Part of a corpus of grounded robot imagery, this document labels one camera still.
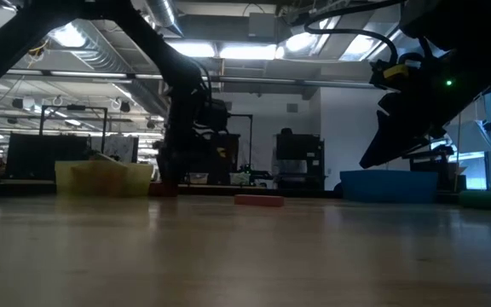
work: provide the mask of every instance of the wooden table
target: wooden table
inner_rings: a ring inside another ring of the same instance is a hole
[[[0,200],[0,306],[491,306],[491,212]]]

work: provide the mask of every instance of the blue bin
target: blue bin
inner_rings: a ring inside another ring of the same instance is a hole
[[[429,204],[435,201],[437,173],[416,171],[341,171],[346,200]]]

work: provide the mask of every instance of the ceiling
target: ceiling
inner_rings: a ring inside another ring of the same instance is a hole
[[[251,39],[247,36],[249,26],[249,14],[260,12],[261,9],[267,14],[277,14],[278,20],[285,20],[289,23],[292,14],[300,14],[304,10],[322,8],[332,1],[277,1],[262,0],[255,5],[250,5],[243,0],[188,0],[186,2],[176,2],[179,11],[178,24],[182,27],[184,39],[198,41],[199,39],[210,41],[219,50],[225,43],[242,42]],[[134,0],[133,4],[138,9],[144,8],[144,0]],[[0,26],[4,25],[14,16],[14,11],[0,9]],[[399,8],[390,7],[374,12],[361,14],[351,14],[331,20],[330,26],[336,28],[366,28],[373,27],[374,31],[390,35],[396,30],[399,19]],[[137,45],[113,22],[107,20],[81,21],[80,25],[84,28],[84,33],[93,38],[94,43],[91,48],[103,46],[108,54],[115,57],[121,70],[137,73],[158,73],[158,69],[153,61],[146,56]],[[289,26],[278,27],[278,32],[289,32],[293,30]],[[162,33],[169,40],[175,40],[175,35],[171,32],[162,30]],[[309,54],[290,53],[285,55],[284,60],[232,60],[232,59],[199,59],[207,66],[213,75],[225,75],[235,77],[253,78],[295,78],[295,79],[320,79],[320,80],[343,80],[367,82],[370,78],[371,70],[366,61],[339,61],[355,41],[353,35],[333,35],[319,36],[315,38],[315,46]],[[402,49],[418,48],[412,39],[395,35],[394,41]],[[93,68],[88,62],[79,59],[76,49],[63,48],[56,41],[50,39],[46,46],[46,51],[42,58],[25,57],[20,60],[15,68],[31,68],[40,70],[58,70],[74,72],[92,72]],[[384,46],[373,45],[361,60],[376,60],[387,58],[387,49]],[[130,102],[131,110],[129,113],[121,113],[115,100],[119,97],[126,100],[124,93],[131,92],[127,84],[111,84],[103,79],[85,78],[46,78],[46,77],[24,77],[18,79],[14,77],[4,77],[0,80],[0,127],[15,129],[37,129],[39,119],[35,118],[39,114],[35,109],[18,109],[12,107],[11,103],[15,98],[32,96],[40,106],[51,105],[56,97],[63,99],[63,105],[80,104],[90,107],[108,107],[109,116],[113,122],[109,125],[110,131],[143,131],[153,132],[147,129],[149,114],[142,107],[143,103],[153,103],[153,99],[138,96]],[[155,96],[158,113],[165,116],[167,101],[160,97],[159,93],[164,89],[158,81],[143,82],[141,84],[147,92]],[[301,95],[308,100],[314,93],[314,89],[301,86],[282,86],[270,84],[214,84],[214,90],[223,93],[252,93],[252,94],[286,94]],[[66,125],[62,117],[57,120],[47,120],[45,129],[47,130],[92,130],[97,131],[102,127],[99,120],[99,113],[78,113],[64,110],[67,116],[81,119],[85,124],[81,127],[71,127]],[[7,117],[19,116],[18,124],[8,124]]]

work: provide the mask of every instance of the ventilation duct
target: ventilation duct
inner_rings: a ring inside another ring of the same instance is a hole
[[[162,26],[176,35],[183,37],[177,25],[177,10],[171,0],[145,0],[147,11],[157,26]]]
[[[86,39],[84,51],[73,51],[79,60],[97,72],[131,72],[130,66],[113,49],[90,21],[75,20],[73,26]],[[166,106],[142,81],[132,80],[131,84],[120,84],[129,91],[145,111],[165,116]]]

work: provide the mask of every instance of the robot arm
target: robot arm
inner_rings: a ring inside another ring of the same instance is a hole
[[[112,20],[153,60],[170,86],[169,118],[159,150],[163,181],[177,184],[188,165],[206,154],[195,126],[225,130],[227,110],[211,99],[197,64],[165,43],[130,1],[33,0],[0,28],[0,78],[50,31],[77,19]]]

